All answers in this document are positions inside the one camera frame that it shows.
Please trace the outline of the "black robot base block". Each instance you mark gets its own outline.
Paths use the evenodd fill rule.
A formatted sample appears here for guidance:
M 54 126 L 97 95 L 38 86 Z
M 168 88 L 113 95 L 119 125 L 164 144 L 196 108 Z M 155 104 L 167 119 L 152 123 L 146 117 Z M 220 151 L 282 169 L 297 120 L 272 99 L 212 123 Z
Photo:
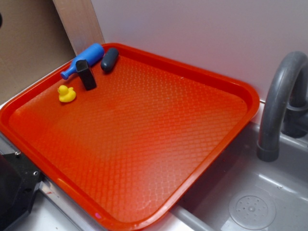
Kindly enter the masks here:
M 0 156 L 0 229 L 8 231 L 26 218 L 42 181 L 40 169 L 24 154 Z

